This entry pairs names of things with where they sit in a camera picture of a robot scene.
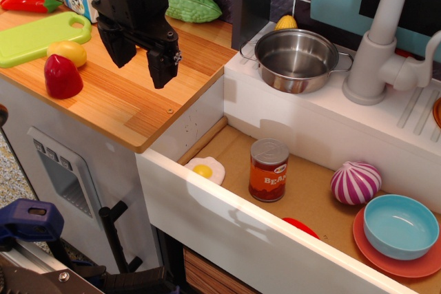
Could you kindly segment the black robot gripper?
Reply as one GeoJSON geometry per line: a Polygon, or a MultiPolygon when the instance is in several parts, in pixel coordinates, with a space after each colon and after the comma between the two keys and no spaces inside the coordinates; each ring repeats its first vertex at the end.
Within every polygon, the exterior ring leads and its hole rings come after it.
{"type": "Polygon", "coordinates": [[[181,52],[178,35],[165,19],[168,0],[94,0],[100,38],[118,68],[136,55],[136,46],[147,52],[154,87],[162,89],[178,74],[181,52]]]}

